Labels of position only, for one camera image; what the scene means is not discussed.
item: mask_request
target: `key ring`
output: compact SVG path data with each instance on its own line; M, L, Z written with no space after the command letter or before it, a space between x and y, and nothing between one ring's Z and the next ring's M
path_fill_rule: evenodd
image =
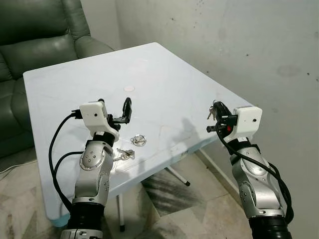
M131 143L137 147L141 147L146 144L146 138L144 135L137 134L133 138L131 138Z

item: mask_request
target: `sofa cushion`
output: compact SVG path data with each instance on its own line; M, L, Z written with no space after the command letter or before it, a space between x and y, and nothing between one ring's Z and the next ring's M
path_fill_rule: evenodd
M8 66L6 65L6 62L4 61L2 54L0 53L0 82L7 80L12 80L12 75Z
M4 97L12 95L15 80L0 82L0 100Z
M76 40L81 36L89 36L90 29L86 22L81 1L62 0L62 3L73 39Z
M23 41L0 46L14 79L23 72L77 59L71 35Z
M78 58L96 56L103 53L112 52L113 49L101 41L94 39L91 36L82 36L75 41L75 49Z
M12 95L0 100L0 140L8 139L23 133L23 129L15 119L11 110Z
M1 143L0 143L0 161L2 162L1 166L3 166L2 157L19 152L21 150L24 150L32 146L34 146L33 135L32 133L27 131L24 131L22 134L19 134L15 137L1 140Z
M24 130L32 132L23 78L19 78L15 81L11 100L11 110L19 125Z
M68 30L61 0L1 0L0 45L64 35Z

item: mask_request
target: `black cable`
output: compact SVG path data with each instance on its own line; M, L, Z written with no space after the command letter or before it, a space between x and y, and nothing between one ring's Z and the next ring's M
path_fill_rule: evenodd
M52 179L53 179L53 185L55 187L55 190L57 191L57 193L59 194L61 201L63 202L63 204L65 205L65 207L67 208L67 210L70 212L71 211L71 207L72 207L72 203L67 199L67 197L62 193L60 186L56 180L55 177L55 173L54 173L54 169L53 169L53 163L52 163L52 149L53 149L53 145L55 142L55 139L59 133L59 131L61 130L62 126L65 124L65 122L72 118L75 117L74 113L71 113L70 115L68 115L59 125L59 127L56 129L56 132L52 138L50 147L49 147L49 167L50 167L50 171L51 171L51 175L52 175Z
M59 161L56 163L55 167L54 167L54 177L56 177L56 174L58 172L59 166L62 162L63 159L65 159L67 156L73 155L73 154L82 154L83 151L78 151L78 152L70 152L70 153L66 153L65 155L63 155Z
M290 196L290 192L289 192L289 189L288 187L286 186L286 184L284 183L284 181L281 179L280 177L280 173L279 173L279 170L271 163L269 163L269 165L274 169L271 170L270 168L268 168L267 166L265 166L264 164L250 158L250 157L247 157L246 155L243 155L239 152L237 152L235 149L233 149L231 146L228 145L228 143L224 140L224 138L221 136L220 132L219 132L219 122L216 123L216 133L217 133L217 136L219 137L220 141L223 143L223 145L229 150L231 151L233 154L235 154L236 156L238 156L238 160L240 158L243 158L251 163L254 163L256 164L257 166L263 168L264 170L266 170L268 173L270 173L277 181L278 181L278 184L279 184L279 188L280 188L280 191L283 195L283 198L287 204L287 210L286 210L286 216L285 216L285 221L287 224L289 224L292 219L294 218L294 210L292 208L292 202L291 202L291 196Z

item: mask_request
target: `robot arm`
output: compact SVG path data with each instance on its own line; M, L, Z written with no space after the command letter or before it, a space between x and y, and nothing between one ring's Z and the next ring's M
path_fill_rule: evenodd
M239 195L254 239L291 239L287 224L293 218L291 198L276 167L267 162L256 144L251 144L258 130L262 110L258 107L240 107L232 114L222 102L214 101L209 109L216 118L215 126L207 132L216 131L231 155L233 176L239 187ZM287 203L285 216L280 194L271 181L278 180Z
M89 102L74 111L93 137L80 158L80 173L75 183L70 219L61 239L102 239L101 219L109 193L109 177L113 166L113 143L119 139L120 125L129 123L131 99L127 98L123 116L108 115L103 100Z

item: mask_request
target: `table surface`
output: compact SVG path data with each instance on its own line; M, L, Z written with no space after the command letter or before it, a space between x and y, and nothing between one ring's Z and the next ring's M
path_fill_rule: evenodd
M206 132L206 126L214 124L206 119L214 99L229 109L249 105L158 43L48 66L23 76L45 210L56 226L66 223L68 211L52 183L48 149L58 125L71 110L103 98L108 113L119 117L125 98L132 99L131 122L122 125L113 149L133 149L136 156L114 163L111 198L216 140L215 133ZM146 136L145 146L131 144L130 138L136 134ZM56 139L53 164L67 152L83 151L88 139L83 121L69 119ZM57 179L70 200L78 173L79 155L68 157L59 167Z

